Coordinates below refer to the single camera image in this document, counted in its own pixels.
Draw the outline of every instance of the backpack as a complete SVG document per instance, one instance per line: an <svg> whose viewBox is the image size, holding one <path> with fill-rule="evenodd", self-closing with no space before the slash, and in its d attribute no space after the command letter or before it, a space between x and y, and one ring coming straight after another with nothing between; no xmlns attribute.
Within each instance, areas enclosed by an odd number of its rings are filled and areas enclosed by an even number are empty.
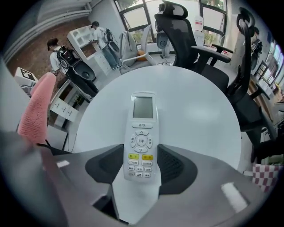
<svg viewBox="0 0 284 227"><path fill-rule="evenodd" d="M78 60L78 58L74 56L73 50L66 46L62 46L59 50L54 52L57 54L60 65L65 69L69 68L69 66L73 66Z"/></svg>
<svg viewBox="0 0 284 227"><path fill-rule="evenodd" d="M102 40L105 42L105 43L110 43L110 42L113 42L114 41L114 38L113 38L113 35L110 31L110 29L106 29L105 31L102 31Z"/></svg>

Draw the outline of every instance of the pink chair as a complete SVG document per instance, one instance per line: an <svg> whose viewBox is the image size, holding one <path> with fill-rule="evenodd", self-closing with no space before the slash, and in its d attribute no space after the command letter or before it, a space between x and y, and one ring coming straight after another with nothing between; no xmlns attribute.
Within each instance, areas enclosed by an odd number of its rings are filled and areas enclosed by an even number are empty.
<svg viewBox="0 0 284 227"><path fill-rule="evenodd" d="M18 134L34 144L45 144L47 112L56 77L46 73L31 90L31 100L21 118Z"/></svg>

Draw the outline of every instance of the remote control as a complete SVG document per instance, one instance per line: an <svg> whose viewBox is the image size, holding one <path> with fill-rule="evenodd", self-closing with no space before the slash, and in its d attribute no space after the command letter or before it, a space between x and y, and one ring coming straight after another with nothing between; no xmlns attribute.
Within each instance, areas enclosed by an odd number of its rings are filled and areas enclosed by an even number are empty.
<svg viewBox="0 0 284 227"><path fill-rule="evenodd" d="M158 109L152 92L133 93L126 123L123 172L126 180L150 183L157 171Z"/></svg>

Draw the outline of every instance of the chair headrest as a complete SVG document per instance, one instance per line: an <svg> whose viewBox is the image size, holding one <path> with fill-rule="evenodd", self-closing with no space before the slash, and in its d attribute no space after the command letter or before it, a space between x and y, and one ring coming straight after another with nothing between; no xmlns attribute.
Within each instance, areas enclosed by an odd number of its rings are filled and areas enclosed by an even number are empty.
<svg viewBox="0 0 284 227"><path fill-rule="evenodd" d="M237 27L240 30L241 34L243 34L243 30L241 29L240 26L240 20L243 20L244 22L248 22L248 29L249 29L249 34L250 37L254 36L254 25L255 25L255 19L253 17L253 15L251 14L250 11L248 11L245 8L240 7L240 14L237 17Z"/></svg>
<svg viewBox="0 0 284 227"><path fill-rule="evenodd" d="M175 19L185 19L188 16L188 11L187 9L177 3L174 2L168 2L163 0L164 3L164 7L160 7L161 9L163 9L163 15L167 16L167 17L172 17Z"/></svg>

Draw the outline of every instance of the checkered cloth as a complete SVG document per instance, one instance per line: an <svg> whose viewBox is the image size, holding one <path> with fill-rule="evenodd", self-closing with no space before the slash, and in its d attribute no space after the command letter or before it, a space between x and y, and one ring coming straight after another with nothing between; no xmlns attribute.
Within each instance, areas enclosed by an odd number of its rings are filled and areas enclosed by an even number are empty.
<svg viewBox="0 0 284 227"><path fill-rule="evenodd" d="M281 165L254 164L252 167L252 182L258 185L263 192L268 192L275 185Z"/></svg>

